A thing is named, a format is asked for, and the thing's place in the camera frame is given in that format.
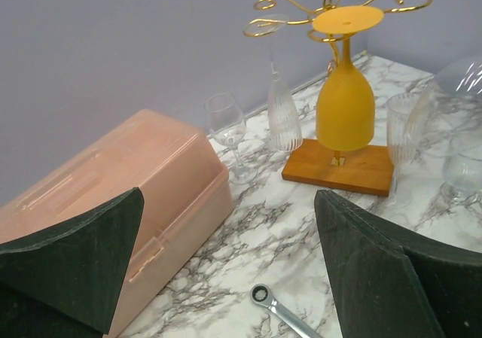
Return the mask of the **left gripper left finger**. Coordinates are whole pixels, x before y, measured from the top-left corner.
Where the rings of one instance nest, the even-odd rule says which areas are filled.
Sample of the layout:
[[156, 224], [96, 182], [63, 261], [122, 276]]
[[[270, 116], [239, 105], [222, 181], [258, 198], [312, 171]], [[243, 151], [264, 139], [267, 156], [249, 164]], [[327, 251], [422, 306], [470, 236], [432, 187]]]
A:
[[78, 216], [3, 242], [1, 335], [106, 335], [144, 202], [134, 187]]

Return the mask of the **yellow plastic wine glass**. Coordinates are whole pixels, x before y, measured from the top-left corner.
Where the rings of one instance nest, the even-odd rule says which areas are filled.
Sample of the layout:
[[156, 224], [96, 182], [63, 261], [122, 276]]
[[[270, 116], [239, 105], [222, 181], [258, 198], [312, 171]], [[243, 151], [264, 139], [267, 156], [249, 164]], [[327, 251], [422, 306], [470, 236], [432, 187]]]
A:
[[315, 31], [343, 37], [342, 54], [316, 105], [316, 138], [330, 150], [356, 151], [374, 137], [374, 93], [352, 63], [350, 36], [373, 28], [383, 17], [379, 8], [352, 5], [326, 11], [313, 21]]

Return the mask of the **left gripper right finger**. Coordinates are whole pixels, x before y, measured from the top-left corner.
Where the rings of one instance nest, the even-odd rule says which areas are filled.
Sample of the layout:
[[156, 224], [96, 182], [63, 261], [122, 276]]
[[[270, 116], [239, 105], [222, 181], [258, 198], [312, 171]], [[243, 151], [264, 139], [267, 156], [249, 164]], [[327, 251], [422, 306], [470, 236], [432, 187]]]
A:
[[479, 337], [481, 255], [374, 215], [330, 190], [316, 223], [344, 337]]

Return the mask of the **ribbed clear champagne flute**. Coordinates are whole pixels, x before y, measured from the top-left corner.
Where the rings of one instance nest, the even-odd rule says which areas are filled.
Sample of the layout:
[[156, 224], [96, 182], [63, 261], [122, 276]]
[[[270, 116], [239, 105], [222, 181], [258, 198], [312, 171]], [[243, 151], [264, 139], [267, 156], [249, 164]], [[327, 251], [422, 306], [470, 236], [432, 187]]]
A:
[[268, 14], [249, 22], [243, 34], [251, 38], [269, 38], [271, 83], [267, 97], [267, 114], [270, 138], [274, 148], [292, 152], [303, 142], [303, 136], [294, 99], [287, 83], [281, 78], [274, 62], [273, 36], [288, 24], [284, 14]]

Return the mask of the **short clear goblet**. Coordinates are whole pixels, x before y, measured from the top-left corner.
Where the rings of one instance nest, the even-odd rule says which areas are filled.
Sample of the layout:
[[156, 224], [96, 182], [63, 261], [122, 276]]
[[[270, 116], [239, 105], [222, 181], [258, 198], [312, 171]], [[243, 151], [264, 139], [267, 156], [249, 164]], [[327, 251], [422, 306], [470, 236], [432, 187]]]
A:
[[481, 137], [478, 134], [467, 132], [449, 141], [442, 177], [441, 193], [448, 202], [468, 205], [480, 200]]

